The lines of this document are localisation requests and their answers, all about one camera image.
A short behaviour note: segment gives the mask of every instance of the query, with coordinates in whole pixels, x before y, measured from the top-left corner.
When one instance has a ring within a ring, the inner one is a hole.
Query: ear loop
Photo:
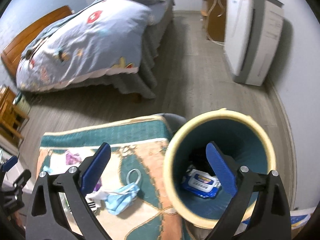
[[[140,179],[141,179],[141,172],[140,172],[138,169],[133,169],[133,170],[129,171],[128,174],[127,174],[127,179],[126,179],[127,184],[130,184],[129,177],[130,177],[130,174],[131,174],[133,171],[136,171],[136,172],[138,173],[138,178],[137,178],[135,184],[138,184],[139,181],[140,181]]]
[[[129,176],[130,174],[133,172],[133,171],[136,171],[138,173],[138,178],[135,182],[135,184],[137,185],[141,179],[141,172],[138,170],[138,169],[133,169],[131,171],[128,172],[127,174],[127,178],[126,178],[126,181],[127,181],[127,185],[130,184],[130,181],[129,181]],[[134,187],[134,185],[132,185],[131,187],[127,188],[125,191],[123,192],[114,192],[112,190],[107,190],[105,189],[104,191],[110,195],[126,195],[128,193],[129,190],[131,190],[132,188]]]

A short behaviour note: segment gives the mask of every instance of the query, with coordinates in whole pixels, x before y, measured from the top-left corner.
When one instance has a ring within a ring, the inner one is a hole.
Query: metal screw
[[[45,171],[41,171],[40,174],[39,174],[39,177],[40,178],[43,178],[47,173]]]
[[[68,170],[70,173],[75,173],[77,171],[77,167],[73,166]]]
[[[276,171],[276,170],[271,171],[271,173],[272,173],[273,176],[278,176],[279,175],[278,171]]]
[[[241,166],[241,167],[240,167],[240,170],[241,170],[242,172],[248,172],[248,171],[249,171],[249,168],[248,168],[247,166]]]

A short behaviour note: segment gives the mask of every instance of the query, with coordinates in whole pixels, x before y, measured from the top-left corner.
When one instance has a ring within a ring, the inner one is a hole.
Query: wooden nightstand
[[[0,134],[11,144],[19,146],[24,140],[20,134],[22,123],[29,117],[13,104],[16,94],[9,87],[0,89]]]
[[[216,2],[215,7],[208,16],[208,12],[212,7],[214,0],[203,0],[203,5],[201,9],[201,15],[203,18],[203,28],[206,28],[207,20],[208,27],[206,32],[210,35],[211,39],[214,41],[224,41],[224,32],[226,27],[226,10],[227,10],[227,0],[220,0],[223,9]]]

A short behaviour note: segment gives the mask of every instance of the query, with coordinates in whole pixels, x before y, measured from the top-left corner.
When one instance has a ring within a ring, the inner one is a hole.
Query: wet wipes package
[[[221,184],[216,176],[194,169],[193,165],[188,167],[182,178],[182,187],[202,198],[215,197]]]

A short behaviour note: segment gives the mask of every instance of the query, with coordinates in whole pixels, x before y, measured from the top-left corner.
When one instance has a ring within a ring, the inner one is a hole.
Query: blue gripper pad
[[[4,172],[8,172],[14,165],[18,162],[17,156],[12,156],[9,160],[7,160],[4,164],[2,164],[2,170]]]
[[[81,176],[80,192],[83,196],[93,192],[94,187],[107,166],[111,157],[110,145],[103,143],[94,156],[95,158]]]
[[[236,186],[236,176],[230,170],[219,151],[212,143],[207,144],[205,152],[208,162],[220,181],[222,188],[233,197],[238,191]]]

